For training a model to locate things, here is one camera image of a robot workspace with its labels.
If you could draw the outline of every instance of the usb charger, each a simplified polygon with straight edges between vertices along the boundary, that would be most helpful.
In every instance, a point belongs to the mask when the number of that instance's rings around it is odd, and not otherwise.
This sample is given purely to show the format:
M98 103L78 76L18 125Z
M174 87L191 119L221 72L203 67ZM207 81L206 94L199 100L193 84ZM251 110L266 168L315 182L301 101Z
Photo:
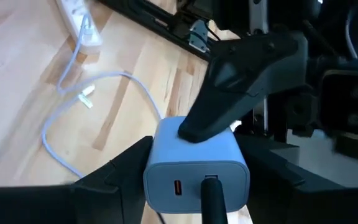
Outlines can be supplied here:
M227 128L194 144L178 137L184 119L165 118L157 127L143 174L147 203L161 213L201 213L201 183L215 181L221 185L226 211L241 209L248 199L250 175L232 131Z

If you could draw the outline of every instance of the white power strip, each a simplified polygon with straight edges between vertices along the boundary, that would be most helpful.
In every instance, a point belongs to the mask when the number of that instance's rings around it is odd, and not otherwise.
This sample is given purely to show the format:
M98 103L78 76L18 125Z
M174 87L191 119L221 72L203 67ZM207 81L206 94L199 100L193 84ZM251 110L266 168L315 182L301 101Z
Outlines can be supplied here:
M101 50L103 40L90 16L90 12L84 0L57 0L60 12L63 16L67 29L76 42L80 41L80 52L83 54L97 54ZM78 40L82 20L89 14L85 25L82 40Z

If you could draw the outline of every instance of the black metal frame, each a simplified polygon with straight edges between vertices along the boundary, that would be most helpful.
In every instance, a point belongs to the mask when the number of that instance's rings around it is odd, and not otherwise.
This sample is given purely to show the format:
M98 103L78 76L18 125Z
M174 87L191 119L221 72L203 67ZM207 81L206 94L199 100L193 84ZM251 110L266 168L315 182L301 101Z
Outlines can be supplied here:
M188 44L188 37L175 35L172 30L181 22L184 15L176 13L175 15L161 9L147 0L98 0L107 7L119 12L123 16L135 21L136 23L148 28L156 34L166 38L170 42L180 46L190 53L209 60L209 52L202 53ZM211 46L215 40L208 38L208 45Z

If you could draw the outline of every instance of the wooden table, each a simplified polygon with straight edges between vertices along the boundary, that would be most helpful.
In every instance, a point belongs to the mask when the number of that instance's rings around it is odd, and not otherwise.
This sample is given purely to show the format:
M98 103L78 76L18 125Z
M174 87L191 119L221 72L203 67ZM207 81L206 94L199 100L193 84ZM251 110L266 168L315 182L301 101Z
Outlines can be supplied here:
M168 11L175 1L154 1ZM80 55L64 86L99 72L125 71L145 83L166 116L184 115L194 101L206 62L122 17L90 5L104 39L97 56ZM0 0L0 185L50 185L77 177L45 151L45 119L70 96L56 83L73 41L54 0ZM145 135L157 117L142 90L126 78L95 82L90 110L77 103L49 129L48 141L70 164L89 174ZM200 215L164 215L168 224L201 223ZM230 223L250 223L246 208ZM142 223L158 223L146 206Z

